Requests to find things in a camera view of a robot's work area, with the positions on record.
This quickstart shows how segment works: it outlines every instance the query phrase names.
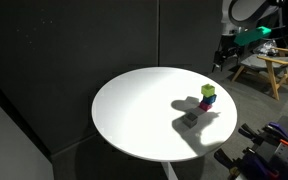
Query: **green block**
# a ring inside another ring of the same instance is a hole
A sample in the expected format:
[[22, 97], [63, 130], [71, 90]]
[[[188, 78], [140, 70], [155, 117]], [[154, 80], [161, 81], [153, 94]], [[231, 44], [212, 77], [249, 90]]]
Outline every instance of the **green block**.
[[236, 35], [234, 42], [240, 46], [244, 46], [253, 41], [259, 40], [263, 37], [268, 36], [271, 33], [271, 29], [264, 26], [252, 29], [249, 31], [241, 32]]
[[205, 84], [202, 86], [202, 94], [207, 98], [213, 96], [215, 94], [215, 87], [210, 84]]

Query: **table leg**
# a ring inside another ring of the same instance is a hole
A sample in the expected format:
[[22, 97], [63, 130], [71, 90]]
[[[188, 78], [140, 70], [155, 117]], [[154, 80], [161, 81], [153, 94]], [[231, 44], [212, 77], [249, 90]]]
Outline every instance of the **table leg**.
[[161, 162], [161, 164], [169, 180], [178, 180], [170, 162]]

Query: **wooden chair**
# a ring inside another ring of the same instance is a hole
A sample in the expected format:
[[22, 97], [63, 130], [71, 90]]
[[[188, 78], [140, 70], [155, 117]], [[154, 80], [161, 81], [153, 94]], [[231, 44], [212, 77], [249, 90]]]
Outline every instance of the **wooden chair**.
[[[288, 85], [288, 57], [285, 57], [285, 55], [288, 54], [288, 49], [274, 49], [278, 50], [278, 57], [253, 54], [241, 61], [240, 68], [235, 73], [232, 82], [234, 82], [242, 72], [250, 72], [261, 79], [269, 81], [272, 86], [273, 97], [279, 100], [278, 88], [281, 87], [283, 83]], [[261, 71], [267, 72], [268, 76], [260, 74]]]

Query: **dark wall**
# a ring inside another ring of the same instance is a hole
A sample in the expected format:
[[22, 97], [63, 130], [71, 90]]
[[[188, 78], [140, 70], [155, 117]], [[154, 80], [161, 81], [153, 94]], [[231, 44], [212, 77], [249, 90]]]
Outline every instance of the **dark wall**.
[[209, 73], [222, 32], [222, 1], [161, 0], [160, 14], [161, 65]]
[[[106, 81], [157, 66], [157, 2], [0, 0], [0, 88], [52, 153], [96, 131]], [[160, 15], [161, 65], [210, 72], [221, 2], [162, 0]]]

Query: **round white table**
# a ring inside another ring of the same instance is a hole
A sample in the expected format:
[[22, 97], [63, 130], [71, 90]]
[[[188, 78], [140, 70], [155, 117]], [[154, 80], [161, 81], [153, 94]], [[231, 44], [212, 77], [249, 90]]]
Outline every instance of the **round white table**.
[[[214, 86], [217, 95], [207, 112], [198, 107], [205, 84]], [[192, 128], [183, 123], [186, 113], [198, 116]], [[218, 148], [237, 122], [234, 101], [219, 84], [168, 67], [138, 69], [112, 79], [95, 96], [92, 117], [111, 145], [131, 156], [162, 162], [169, 179], [177, 179], [170, 162]]]

